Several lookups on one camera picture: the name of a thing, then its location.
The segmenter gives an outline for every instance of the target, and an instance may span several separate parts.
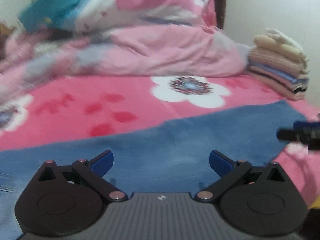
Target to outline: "bed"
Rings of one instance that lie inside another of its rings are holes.
[[[216,3],[220,19],[224,9],[225,0]],[[287,101],[246,74],[221,78],[60,76],[5,103],[0,116],[0,151],[4,152],[0,154],[52,143],[130,134],[170,120],[279,101],[307,120],[318,120],[319,111],[306,101]],[[226,143],[232,144],[232,138]],[[320,156],[290,143],[274,160],[283,166],[306,203],[311,205],[320,192],[317,171]]]

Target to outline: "pink quilt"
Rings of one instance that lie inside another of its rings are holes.
[[[0,151],[128,133],[176,118],[283,99],[253,77],[61,78],[11,101],[0,114]],[[318,111],[289,102],[309,120]],[[308,204],[320,193],[320,155],[291,143],[276,158]]]

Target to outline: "blue cloth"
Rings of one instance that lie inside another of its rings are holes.
[[[36,0],[20,13],[19,20],[28,32],[38,31],[42,26],[72,31],[80,7],[87,0],[52,1]]]
[[[273,74],[276,74],[286,80],[288,80],[292,85],[297,85],[299,83],[307,83],[309,82],[309,79],[297,79],[289,74],[287,74],[286,72],[283,72],[281,70],[278,70],[278,69],[274,69],[272,67],[270,67],[269,65],[263,65],[263,64],[260,64],[260,63],[257,63],[257,62],[253,62],[253,61],[250,61],[249,62],[249,65],[253,65],[253,66],[256,66],[256,67],[259,67],[265,71],[269,71]]]
[[[0,219],[1,238],[13,240],[19,235],[14,203],[45,160],[70,165],[79,158],[89,160],[110,149],[115,161],[104,179],[129,196],[132,192],[194,195],[219,179],[209,166],[212,150],[233,160],[246,159],[263,166],[285,146],[278,141],[276,131],[280,127],[292,128],[297,120],[305,121],[305,118],[285,101],[278,101],[175,119],[128,134],[1,152],[0,172],[14,178],[12,188],[16,191],[2,192],[0,196],[0,217],[7,214]]]

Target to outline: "crumpled comforter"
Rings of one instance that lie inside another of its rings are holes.
[[[214,0],[37,0],[19,16],[25,30],[0,62],[0,105],[59,76],[228,77],[249,48],[216,27]],[[56,30],[56,49],[35,53]]]

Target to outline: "screw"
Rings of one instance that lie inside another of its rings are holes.
[[[213,194],[210,191],[200,191],[197,196],[204,200],[213,198]]]
[[[114,200],[121,200],[125,197],[125,194],[122,191],[113,191],[109,194],[109,197]]]

